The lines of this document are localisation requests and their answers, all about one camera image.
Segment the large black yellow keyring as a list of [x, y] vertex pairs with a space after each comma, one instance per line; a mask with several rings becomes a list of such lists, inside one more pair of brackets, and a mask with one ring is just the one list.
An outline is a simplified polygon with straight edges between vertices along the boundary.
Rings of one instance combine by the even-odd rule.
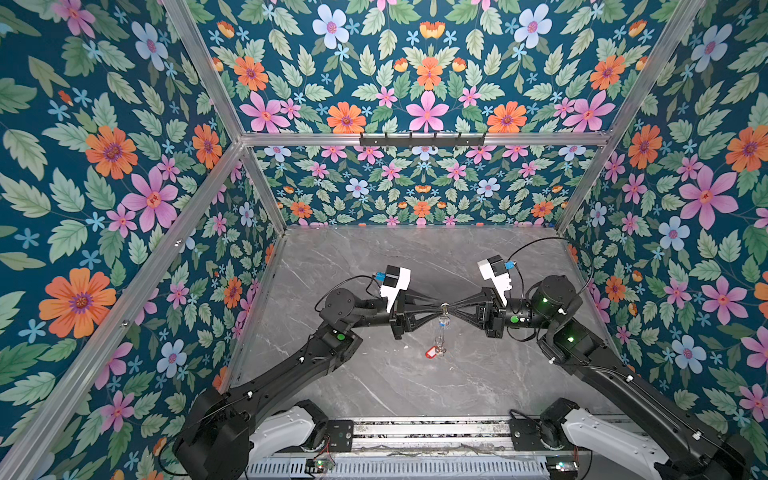
[[450, 323], [449, 316], [449, 304], [443, 303], [441, 305], [441, 315], [438, 317], [438, 327], [436, 330], [435, 346], [437, 348], [438, 355], [445, 354], [445, 331]]

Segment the red key tag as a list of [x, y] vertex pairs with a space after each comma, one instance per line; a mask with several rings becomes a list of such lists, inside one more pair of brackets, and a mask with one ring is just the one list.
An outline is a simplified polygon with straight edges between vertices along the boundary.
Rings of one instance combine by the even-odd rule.
[[434, 359], [439, 355], [439, 353], [440, 353], [440, 349], [437, 345], [435, 345], [425, 352], [425, 357], [427, 359]]

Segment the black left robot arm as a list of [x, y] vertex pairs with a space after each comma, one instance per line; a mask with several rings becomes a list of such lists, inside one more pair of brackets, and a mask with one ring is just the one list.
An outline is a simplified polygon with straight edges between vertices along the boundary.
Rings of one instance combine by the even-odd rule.
[[280, 405], [349, 361], [362, 344], [356, 327], [420, 328], [449, 306], [398, 290], [392, 299], [363, 300], [337, 288], [322, 301], [317, 330], [299, 350], [260, 376], [223, 393], [205, 390], [189, 409], [172, 452], [191, 479], [236, 479], [254, 448], [250, 436]]

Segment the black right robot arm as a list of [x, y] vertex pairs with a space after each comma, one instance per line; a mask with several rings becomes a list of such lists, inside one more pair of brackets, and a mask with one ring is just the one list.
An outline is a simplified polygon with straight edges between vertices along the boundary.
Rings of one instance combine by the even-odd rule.
[[573, 401], [559, 399], [540, 416], [545, 445], [564, 441], [598, 452], [645, 479], [749, 479], [767, 443], [726, 434], [664, 397], [574, 317], [581, 298], [565, 276], [550, 275], [528, 297], [491, 288], [443, 307], [497, 337], [523, 328], [551, 364], [562, 368], [627, 415], [640, 433], [607, 424]]

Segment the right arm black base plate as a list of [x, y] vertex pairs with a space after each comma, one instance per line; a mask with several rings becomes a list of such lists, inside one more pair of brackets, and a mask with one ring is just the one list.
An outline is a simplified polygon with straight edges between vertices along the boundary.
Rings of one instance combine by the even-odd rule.
[[527, 417], [513, 412], [507, 421], [513, 449], [517, 452], [588, 452], [586, 447], [571, 443], [560, 424], [542, 422], [539, 418]]

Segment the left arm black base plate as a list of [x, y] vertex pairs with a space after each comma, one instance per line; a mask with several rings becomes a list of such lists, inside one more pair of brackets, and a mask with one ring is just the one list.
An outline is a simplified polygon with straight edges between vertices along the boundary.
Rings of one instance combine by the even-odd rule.
[[300, 448], [305, 452], [350, 452], [355, 423], [352, 420], [329, 420], [316, 425]]

